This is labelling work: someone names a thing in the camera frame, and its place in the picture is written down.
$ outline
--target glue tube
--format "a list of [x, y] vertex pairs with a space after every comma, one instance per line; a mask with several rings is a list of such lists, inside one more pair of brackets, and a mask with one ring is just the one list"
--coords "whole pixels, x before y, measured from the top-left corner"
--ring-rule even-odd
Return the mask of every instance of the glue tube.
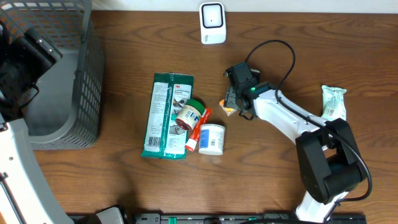
[[209, 120], [209, 116], [211, 115], [212, 110], [210, 108], [205, 108], [205, 112], [203, 116], [200, 118], [198, 124], [193, 129], [191, 136], [189, 137], [187, 143], [185, 144], [185, 148], [191, 152], [193, 152], [197, 146], [200, 137], [200, 126], [206, 124]]

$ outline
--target green lid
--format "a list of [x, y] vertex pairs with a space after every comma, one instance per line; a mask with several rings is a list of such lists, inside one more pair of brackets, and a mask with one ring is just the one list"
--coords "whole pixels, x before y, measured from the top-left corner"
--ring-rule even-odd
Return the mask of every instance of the green lid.
[[205, 107], [201, 103], [197, 102], [196, 100], [189, 99], [187, 101], [186, 105], [193, 106], [194, 108], [196, 108], [199, 111], [199, 113], [201, 115], [203, 115], [203, 113], [205, 112]]

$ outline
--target wooden table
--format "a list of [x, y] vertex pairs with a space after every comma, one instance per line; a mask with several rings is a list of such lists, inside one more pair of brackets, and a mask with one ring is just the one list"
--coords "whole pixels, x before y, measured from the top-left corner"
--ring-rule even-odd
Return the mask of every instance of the wooden table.
[[[37, 151], [55, 197], [68, 213], [121, 203], [133, 212], [262, 213], [293, 210], [303, 198], [295, 146], [269, 123], [227, 117], [218, 102], [224, 70], [264, 40], [288, 41], [297, 65], [284, 94], [314, 114], [321, 85], [346, 88], [345, 105], [359, 150], [373, 175], [363, 202], [339, 212], [363, 212], [368, 223], [398, 222], [398, 16], [377, 14], [227, 13], [221, 45], [202, 45], [197, 12], [95, 11], [106, 51], [101, 128], [94, 147]], [[249, 64], [278, 83], [291, 63], [279, 44], [258, 50]], [[155, 72], [195, 76], [194, 97], [227, 127], [224, 155], [188, 153], [182, 161], [141, 157]], [[360, 196], [366, 183], [350, 197]]]

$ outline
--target blue label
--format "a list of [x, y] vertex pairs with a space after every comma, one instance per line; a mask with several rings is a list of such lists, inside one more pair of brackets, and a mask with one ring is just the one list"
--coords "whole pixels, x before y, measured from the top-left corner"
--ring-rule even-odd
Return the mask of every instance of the blue label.
[[199, 148], [208, 147], [208, 146], [209, 146], [209, 129], [201, 130]]

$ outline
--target gray basket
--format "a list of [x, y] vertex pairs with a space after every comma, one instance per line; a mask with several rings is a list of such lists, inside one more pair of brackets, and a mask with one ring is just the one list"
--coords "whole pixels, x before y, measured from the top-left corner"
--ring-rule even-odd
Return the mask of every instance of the gray basket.
[[13, 40], [34, 27], [63, 57], [37, 82], [40, 93], [25, 121], [34, 149], [81, 149], [96, 141], [104, 53], [90, 21], [90, 0], [0, 3], [0, 19]]

